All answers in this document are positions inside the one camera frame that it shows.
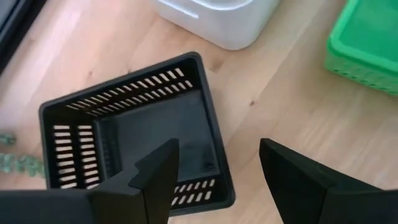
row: black plastic basket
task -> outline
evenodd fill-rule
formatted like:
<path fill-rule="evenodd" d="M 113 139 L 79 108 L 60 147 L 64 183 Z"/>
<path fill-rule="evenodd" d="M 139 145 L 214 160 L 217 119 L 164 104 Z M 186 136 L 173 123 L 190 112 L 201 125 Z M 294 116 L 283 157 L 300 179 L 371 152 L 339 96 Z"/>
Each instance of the black plastic basket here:
<path fill-rule="evenodd" d="M 187 53 L 44 103 L 40 125 L 53 189 L 90 189 L 180 140 L 170 215 L 231 206 L 234 189 L 200 56 Z"/>

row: wood grain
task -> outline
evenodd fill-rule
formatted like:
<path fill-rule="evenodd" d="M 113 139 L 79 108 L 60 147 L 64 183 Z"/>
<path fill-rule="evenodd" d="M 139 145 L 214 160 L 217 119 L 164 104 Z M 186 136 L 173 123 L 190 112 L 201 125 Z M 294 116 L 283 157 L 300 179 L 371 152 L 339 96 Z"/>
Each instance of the wood grain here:
<path fill-rule="evenodd" d="M 0 77 L 1 152 L 41 156 L 41 103 L 191 50 L 204 60 L 236 203 L 170 223 L 282 223 L 263 178 L 260 138 L 338 171 L 398 188 L 398 99 L 323 69 L 343 0 L 283 0 L 250 47 L 223 50 L 159 17 L 148 0 L 49 1 Z M 0 189 L 43 180 L 0 174 Z"/>

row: basket bottom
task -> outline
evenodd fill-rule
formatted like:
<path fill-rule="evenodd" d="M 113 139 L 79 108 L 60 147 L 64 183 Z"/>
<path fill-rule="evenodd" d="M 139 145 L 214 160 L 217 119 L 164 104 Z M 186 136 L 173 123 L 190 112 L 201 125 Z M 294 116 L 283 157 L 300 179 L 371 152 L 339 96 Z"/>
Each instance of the basket bottom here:
<path fill-rule="evenodd" d="M 100 135 L 106 136 L 100 145 L 110 147 L 107 151 L 113 160 L 104 158 L 105 166 L 119 164 L 114 174 L 133 166 L 170 138 L 180 141 L 179 182 L 220 173 L 198 90 L 105 118 L 97 127 Z"/>

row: green plastic basket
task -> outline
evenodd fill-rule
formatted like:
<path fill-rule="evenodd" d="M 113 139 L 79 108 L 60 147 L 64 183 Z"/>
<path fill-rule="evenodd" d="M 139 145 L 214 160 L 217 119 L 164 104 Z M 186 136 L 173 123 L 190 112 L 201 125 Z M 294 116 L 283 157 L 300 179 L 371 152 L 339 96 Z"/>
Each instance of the green plastic basket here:
<path fill-rule="evenodd" d="M 327 70 L 398 95 L 398 0 L 348 0 L 327 50 Z"/>

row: white plastic container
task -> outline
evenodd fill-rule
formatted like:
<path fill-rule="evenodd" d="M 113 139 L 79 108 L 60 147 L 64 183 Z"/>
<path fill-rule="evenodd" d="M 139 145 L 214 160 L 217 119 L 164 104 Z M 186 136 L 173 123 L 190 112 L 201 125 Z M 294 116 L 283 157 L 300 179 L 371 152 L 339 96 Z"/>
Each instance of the white plastic container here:
<path fill-rule="evenodd" d="M 151 0 L 165 19 L 228 50 L 252 44 L 279 0 Z"/>

